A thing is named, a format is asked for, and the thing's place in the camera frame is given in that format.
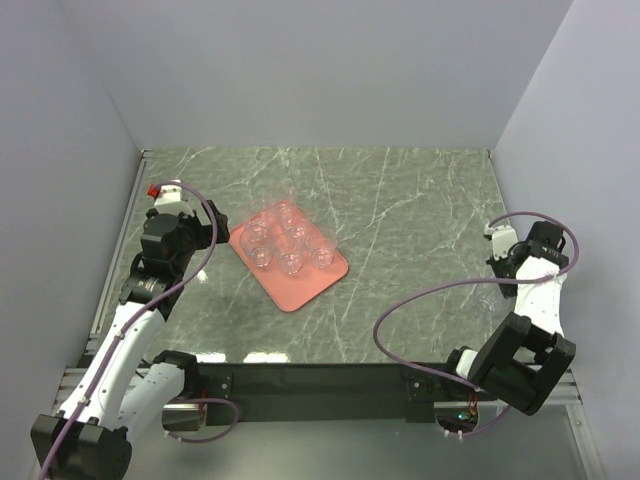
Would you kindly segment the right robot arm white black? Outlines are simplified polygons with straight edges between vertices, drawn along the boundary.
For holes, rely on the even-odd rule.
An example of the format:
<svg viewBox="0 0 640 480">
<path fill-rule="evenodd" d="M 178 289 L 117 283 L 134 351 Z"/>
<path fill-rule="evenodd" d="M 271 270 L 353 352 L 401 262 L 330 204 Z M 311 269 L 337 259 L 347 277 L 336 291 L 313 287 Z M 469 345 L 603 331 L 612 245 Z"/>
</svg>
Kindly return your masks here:
<svg viewBox="0 0 640 480">
<path fill-rule="evenodd" d="M 503 282 L 514 309 L 478 350 L 451 352 L 440 375 L 443 393 L 462 399 L 476 387 L 526 415 L 547 400 L 576 355 L 560 322 L 560 300 L 569 258 L 563 254 L 565 230 L 536 221 L 525 239 L 507 225 L 486 227 L 492 254 L 486 260 Z"/>
</svg>

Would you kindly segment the clear glass edge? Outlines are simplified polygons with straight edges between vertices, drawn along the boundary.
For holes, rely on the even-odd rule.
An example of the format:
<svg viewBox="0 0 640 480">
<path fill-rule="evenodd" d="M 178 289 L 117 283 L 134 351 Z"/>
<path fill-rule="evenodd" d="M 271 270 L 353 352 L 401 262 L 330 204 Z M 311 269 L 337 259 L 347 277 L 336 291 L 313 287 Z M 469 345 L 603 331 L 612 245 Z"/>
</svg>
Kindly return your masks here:
<svg viewBox="0 0 640 480">
<path fill-rule="evenodd" d="M 471 295 L 472 313 L 479 319 L 495 319 L 501 312 L 500 295 L 488 286 L 478 285 Z"/>
</svg>

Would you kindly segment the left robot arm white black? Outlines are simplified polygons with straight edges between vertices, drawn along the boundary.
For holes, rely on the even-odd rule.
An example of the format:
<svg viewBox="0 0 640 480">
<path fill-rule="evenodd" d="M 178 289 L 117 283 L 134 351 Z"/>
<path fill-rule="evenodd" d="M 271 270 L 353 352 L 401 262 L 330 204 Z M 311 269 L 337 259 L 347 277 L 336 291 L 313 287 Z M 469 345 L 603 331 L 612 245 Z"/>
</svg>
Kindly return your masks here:
<svg viewBox="0 0 640 480">
<path fill-rule="evenodd" d="M 31 428 L 40 478 L 121 479 L 135 442 L 167 404 L 200 401 L 192 354 L 164 351 L 136 386 L 130 382 L 192 278 L 186 269 L 194 253 L 210 256 L 230 239 L 227 216 L 210 200 L 202 206 L 208 224 L 179 195 L 160 195 L 148 211 L 107 338 L 69 397 Z"/>
</svg>

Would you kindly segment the clear glass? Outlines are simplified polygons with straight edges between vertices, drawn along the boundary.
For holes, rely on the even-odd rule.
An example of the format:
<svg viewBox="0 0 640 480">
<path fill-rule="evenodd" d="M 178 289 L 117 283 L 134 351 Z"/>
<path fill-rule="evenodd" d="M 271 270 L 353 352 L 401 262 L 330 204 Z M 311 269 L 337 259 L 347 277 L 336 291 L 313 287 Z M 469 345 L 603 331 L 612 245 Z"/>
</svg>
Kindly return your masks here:
<svg viewBox="0 0 640 480">
<path fill-rule="evenodd" d="M 277 184 L 269 187 L 265 200 L 276 222 L 286 222 L 291 218 L 295 207 L 295 190 L 291 185 Z"/>
<path fill-rule="evenodd" d="M 275 258 L 286 275 L 297 274 L 304 264 L 304 253 L 295 243 L 279 243 L 275 246 Z"/>
<path fill-rule="evenodd" d="M 266 239 L 270 234 L 271 215 L 261 210 L 244 222 L 245 232 L 252 241 Z"/>
<path fill-rule="evenodd" d="M 337 239 L 335 231 L 326 227 L 311 226 L 305 246 L 314 267 L 325 269 L 332 265 Z"/>
<path fill-rule="evenodd" d="M 240 245 L 247 258 L 257 267 L 268 266 L 272 261 L 272 240 L 268 229 L 256 226 L 245 229 Z"/>
<path fill-rule="evenodd" d="M 285 234 L 293 242 L 301 248 L 306 247 L 311 223 L 304 213 L 300 213 L 299 211 L 292 212 L 283 220 L 282 225 Z"/>
</svg>

